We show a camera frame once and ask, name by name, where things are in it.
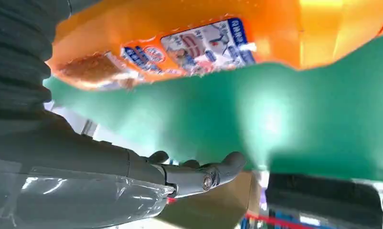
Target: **robotic hand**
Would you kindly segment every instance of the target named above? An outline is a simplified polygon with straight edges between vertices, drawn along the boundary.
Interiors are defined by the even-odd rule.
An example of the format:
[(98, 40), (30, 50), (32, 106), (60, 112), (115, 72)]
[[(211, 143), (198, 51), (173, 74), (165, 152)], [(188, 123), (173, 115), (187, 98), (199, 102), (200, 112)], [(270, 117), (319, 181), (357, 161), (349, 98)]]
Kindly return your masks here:
[(175, 191), (168, 195), (180, 198), (206, 192), (219, 185), (232, 181), (246, 164), (244, 156), (232, 152), (221, 163), (200, 166), (195, 160), (189, 160), (182, 166), (160, 165), (166, 178), (166, 185)]

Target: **plastic wrap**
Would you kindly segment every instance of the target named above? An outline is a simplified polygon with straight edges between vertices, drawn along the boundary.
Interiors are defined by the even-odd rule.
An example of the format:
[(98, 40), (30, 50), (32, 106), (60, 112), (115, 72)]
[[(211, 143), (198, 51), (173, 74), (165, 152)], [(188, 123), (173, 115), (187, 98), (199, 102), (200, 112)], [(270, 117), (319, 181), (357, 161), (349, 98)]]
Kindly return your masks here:
[(260, 173), (260, 216), (309, 227), (383, 228), (383, 182)]
[(0, 229), (100, 228), (159, 214), (172, 187), (0, 161)]

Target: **black object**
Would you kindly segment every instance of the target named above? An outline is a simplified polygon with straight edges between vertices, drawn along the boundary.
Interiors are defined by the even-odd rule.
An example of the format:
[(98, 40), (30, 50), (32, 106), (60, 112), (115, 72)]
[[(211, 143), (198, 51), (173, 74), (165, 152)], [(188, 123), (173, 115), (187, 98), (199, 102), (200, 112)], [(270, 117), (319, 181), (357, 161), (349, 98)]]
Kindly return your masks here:
[(352, 181), (270, 174), (266, 190), (272, 210), (294, 211), (326, 218), (356, 229), (381, 229), (383, 211), (374, 187)]
[(67, 0), (67, 1), (71, 8), (71, 14), (75, 14), (88, 8), (89, 6), (92, 6), (100, 2), (101, 0)]

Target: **product label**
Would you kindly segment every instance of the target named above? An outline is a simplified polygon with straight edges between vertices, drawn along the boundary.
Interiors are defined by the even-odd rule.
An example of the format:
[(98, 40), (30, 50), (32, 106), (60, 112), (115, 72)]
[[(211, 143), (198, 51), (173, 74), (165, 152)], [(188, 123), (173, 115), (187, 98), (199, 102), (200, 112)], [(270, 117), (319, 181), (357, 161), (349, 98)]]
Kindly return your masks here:
[(248, 42), (240, 19), (198, 27), (162, 37), (166, 54), (190, 74), (205, 74), (253, 64), (250, 51), (243, 51)]
[(148, 41), (130, 42), (121, 47), (121, 57), (146, 76), (165, 79), (254, 64), (254, 50), (255, 44), (249, 43), (242, 21), (229, 18)]

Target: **robotic arm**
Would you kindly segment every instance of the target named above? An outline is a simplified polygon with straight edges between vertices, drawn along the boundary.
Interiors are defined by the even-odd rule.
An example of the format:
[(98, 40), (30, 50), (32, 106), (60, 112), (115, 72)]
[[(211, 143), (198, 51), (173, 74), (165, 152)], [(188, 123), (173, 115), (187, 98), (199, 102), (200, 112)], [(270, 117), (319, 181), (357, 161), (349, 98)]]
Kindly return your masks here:
[(209, 191), (245, 165), (237, 152), (221, 163), (163, 165), (164, 152), (144, 158), (94, 141), (44, 110), (55, 27), (98, 1), (0, 0), (0, 229), (104, 228), (153, 217), (167, 197)]

